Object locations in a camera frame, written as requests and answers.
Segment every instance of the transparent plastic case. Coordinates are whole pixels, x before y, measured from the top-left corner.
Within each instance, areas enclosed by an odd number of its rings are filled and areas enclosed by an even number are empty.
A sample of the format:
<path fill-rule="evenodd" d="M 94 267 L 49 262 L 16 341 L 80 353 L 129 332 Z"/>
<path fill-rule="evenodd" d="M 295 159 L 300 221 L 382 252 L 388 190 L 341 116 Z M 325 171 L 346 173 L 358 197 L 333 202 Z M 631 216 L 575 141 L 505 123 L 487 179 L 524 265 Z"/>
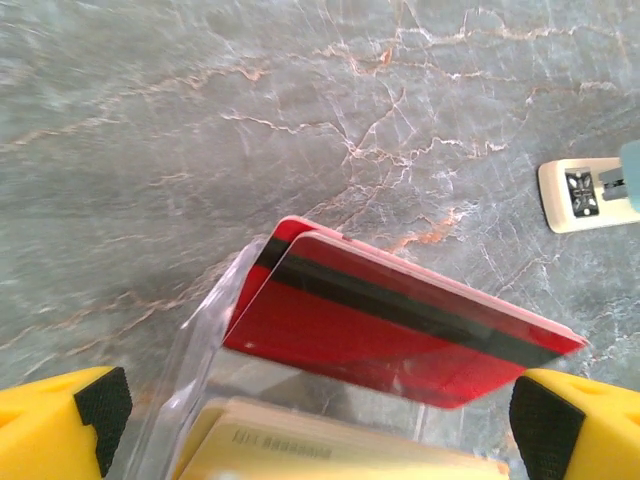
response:
<path fill-rule="evenodd" d="M 202 407 L 234 396 L 506 461 L 511 478 L 526 478 L 509 434 L 509 387 L 464 408 L 443 410 L 222 347 L 241 289 L 264 246 L 256 241 L 245 247 L 180 327 L 125 480 L 172 478 Z"/>

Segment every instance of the gray marble countertop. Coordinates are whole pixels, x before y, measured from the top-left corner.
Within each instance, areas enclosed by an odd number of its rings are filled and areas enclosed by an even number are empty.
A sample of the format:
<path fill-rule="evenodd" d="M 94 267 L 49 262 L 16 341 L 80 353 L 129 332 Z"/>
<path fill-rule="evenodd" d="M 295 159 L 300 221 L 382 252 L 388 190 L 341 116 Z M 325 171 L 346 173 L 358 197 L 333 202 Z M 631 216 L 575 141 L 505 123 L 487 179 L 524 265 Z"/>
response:
<path fill-rule="evenodd" d="M 640 389 L 640 225 L 555 235 L 536 185 L 640 137 L 632 0 L 9 0 L 0 28 L 0 387 L 118 364 L 142 418 L 179 323 L 299 214 Z"/>

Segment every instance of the marble surface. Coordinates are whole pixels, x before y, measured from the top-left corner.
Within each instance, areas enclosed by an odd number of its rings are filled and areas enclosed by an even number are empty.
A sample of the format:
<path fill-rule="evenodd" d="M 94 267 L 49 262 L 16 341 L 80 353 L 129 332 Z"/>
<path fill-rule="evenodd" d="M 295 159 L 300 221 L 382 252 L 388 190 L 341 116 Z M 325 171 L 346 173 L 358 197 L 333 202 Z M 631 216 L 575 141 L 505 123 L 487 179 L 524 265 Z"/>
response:
<path fill-rule="evenodd" d="M 0 387 L 119 364 L 142 418 L 177 325 L 293 213 L 640 388 L 640 225 L 555 235 L 535 176 L 640 136 L 632 0 L 5 0 L 0 38 Z"/>

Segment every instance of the red card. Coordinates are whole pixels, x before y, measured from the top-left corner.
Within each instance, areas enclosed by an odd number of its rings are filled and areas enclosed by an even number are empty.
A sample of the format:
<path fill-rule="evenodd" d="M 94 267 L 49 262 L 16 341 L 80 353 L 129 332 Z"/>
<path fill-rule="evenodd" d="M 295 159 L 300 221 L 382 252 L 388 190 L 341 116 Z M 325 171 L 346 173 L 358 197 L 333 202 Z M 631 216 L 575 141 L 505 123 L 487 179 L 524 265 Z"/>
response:
<path fill-rule="evenodd" d="M 289 228 L 294 239 L 275 265 L 266 260 L 279 252 L 265 248 L 225 346 L 453 408 L 586 343 L 564 326 L 321 228 L 298 235 Z M 276 229 L 281 251 L 283 231 Z"/>

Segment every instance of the black rubber pad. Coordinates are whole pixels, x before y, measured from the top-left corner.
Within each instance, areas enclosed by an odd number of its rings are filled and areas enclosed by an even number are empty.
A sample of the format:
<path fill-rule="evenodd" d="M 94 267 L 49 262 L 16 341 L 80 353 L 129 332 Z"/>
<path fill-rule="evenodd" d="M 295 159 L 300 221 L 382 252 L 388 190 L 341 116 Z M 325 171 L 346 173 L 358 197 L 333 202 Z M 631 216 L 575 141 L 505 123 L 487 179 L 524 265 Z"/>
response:
<path fill-rule="evenodd" d="M 513 389 L 509 420 L 531 480 L 562 480 L 585 414 L 528 377 Z"/>
<path fill-rule="evenodd" d="M 83 425 L 93 425 L 96 429 L 96 459 L 104 478 L 133 408 L 124 369 L 114 368 L 76 393 L 74 398 Z"/>

